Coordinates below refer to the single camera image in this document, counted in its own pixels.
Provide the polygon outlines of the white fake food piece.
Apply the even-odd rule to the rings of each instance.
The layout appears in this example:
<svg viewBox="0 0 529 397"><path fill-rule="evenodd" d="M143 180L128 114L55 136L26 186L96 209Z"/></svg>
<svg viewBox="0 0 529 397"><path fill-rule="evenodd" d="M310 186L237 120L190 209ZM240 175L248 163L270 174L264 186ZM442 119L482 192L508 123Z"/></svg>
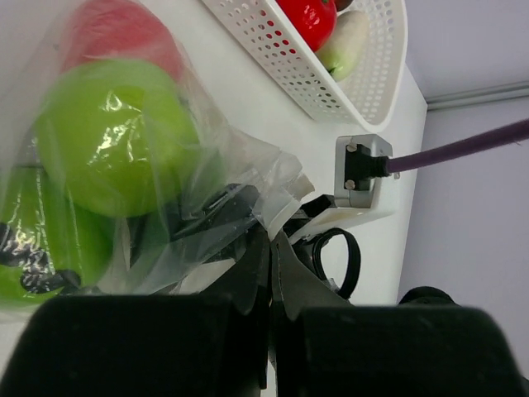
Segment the white fake food piece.
<svg viewBox="0 0 529 397"><path fill-rule="evenodd" d="M360 62L368 39L369 16L361 11L344 12L337 18L335 30L316 56L327 73L340 82Z"/></svg>

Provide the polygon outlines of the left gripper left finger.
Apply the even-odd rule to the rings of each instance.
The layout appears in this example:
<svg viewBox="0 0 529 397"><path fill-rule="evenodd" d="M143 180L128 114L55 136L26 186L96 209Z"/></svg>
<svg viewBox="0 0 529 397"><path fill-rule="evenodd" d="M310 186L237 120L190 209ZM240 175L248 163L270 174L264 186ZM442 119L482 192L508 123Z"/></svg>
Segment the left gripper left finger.
<svg viewBox="0 0 529 397"><path fill-rule="evenodd" d="M31 316L4 396L257 396L267 385L269 238L198 294L61 297Z"/></svg>

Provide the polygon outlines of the clear zip top bag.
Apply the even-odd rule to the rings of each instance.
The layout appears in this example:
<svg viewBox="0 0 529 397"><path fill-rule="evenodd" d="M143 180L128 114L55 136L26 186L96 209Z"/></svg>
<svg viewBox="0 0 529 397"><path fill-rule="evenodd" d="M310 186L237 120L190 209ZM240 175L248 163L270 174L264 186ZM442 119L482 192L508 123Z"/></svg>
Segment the clear zip top bag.
<svg viewBox="0 0 529 397"><path fill-rule="evenodd" d="M61 297L191 293L313 190L299 159L235 129L139 1L1 10L1 320Z"/></svg>

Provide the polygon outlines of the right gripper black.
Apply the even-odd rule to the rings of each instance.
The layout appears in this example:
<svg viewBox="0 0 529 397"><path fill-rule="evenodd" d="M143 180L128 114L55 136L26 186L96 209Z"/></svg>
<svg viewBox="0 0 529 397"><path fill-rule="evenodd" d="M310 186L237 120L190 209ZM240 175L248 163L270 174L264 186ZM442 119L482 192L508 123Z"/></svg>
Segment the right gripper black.
<svg viewBox="0 0 529 397"><path fill-rule="evenodd" d="M330 206L331 197L323 194L298 208L281 192L267 205L254 185L229 184L196 218L183 220L171 215L166 226L179 261L197 265L234 257L256 225L263 227L270 239L280 230L291 237Z"/></svg>

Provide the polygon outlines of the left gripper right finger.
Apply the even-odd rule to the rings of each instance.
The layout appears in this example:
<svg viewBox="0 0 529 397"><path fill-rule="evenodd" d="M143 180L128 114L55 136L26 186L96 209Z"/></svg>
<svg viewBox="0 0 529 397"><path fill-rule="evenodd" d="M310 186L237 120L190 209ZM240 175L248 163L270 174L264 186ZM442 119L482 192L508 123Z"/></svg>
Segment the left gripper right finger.
<svg viewBox="0 0 529 397"><path fill-rule="evenodd" d="M271 343L279 396L525 396L502 330L454 304L354 306L279 234L271 245Z"/></svg>

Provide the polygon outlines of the green fake fruit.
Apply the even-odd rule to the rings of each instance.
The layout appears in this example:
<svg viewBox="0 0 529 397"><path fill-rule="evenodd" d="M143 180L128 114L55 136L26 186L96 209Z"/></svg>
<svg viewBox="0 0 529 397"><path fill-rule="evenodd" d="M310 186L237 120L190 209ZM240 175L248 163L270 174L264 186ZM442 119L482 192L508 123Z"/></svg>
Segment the green fake fruit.
<svg viewBox="0 0 529 397"><path fill-rule="evenodd" d="M65 72L43 95L34 129L50 180L78 206L110 218L176 199L202 151L177 84L144 60L99 60Z"/></svg>

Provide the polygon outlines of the green fake watermelon ball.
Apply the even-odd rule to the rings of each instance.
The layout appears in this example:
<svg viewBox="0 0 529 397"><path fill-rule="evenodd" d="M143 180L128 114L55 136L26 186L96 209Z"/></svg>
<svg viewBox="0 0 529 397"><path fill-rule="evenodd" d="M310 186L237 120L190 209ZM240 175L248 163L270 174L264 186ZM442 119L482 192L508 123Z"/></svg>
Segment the green fake watermelon ball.
<svg viewBox="0 0 529 397"><path fill-rule="evenodd" d="M1 308L91 290L107 272L115 223L75 205L37 167L1 173Z"/></svg>

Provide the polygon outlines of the red fake tomato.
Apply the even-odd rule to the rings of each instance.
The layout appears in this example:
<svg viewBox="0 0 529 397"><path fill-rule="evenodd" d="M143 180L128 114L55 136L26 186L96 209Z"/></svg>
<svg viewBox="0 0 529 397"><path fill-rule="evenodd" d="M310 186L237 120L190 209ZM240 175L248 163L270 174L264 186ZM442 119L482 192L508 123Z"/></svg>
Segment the red fake tomato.
<svg viewBox="0 0 529 397"><path fill-rule="evenodd" d="M313 52L319 51L336 27L333 0L278 0L279 7Z"/></svg>

